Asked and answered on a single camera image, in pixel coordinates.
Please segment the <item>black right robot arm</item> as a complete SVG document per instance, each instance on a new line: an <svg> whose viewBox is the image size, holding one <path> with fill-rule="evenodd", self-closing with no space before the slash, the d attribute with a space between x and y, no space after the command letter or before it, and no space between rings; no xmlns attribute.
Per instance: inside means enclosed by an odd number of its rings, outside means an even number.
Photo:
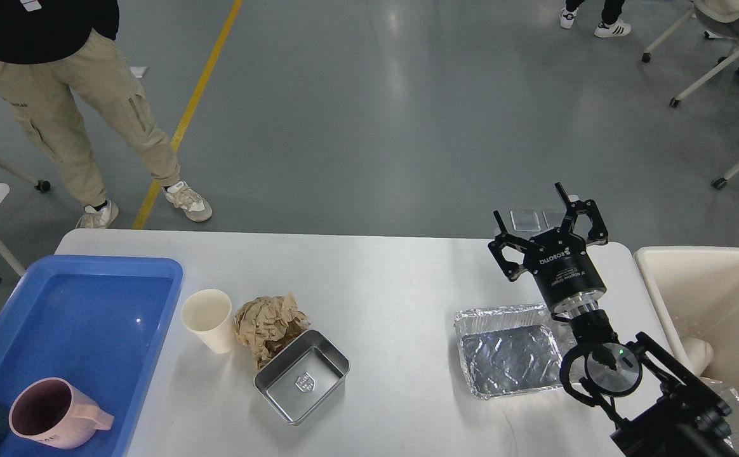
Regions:
<svg viewBox="0 0 739 457"><path fill-rule="evenodd" d="M565 205L560 226L522 238L494 211L500 231L488 249L509 281L532 275L550 318L569 324L575 345L561 359L565 392L604 411L625 456L735 456L728 403L646 333L620 341L599 307L607 288L587 251L607 244L604 219L594 200L555 188Z"/></svg>

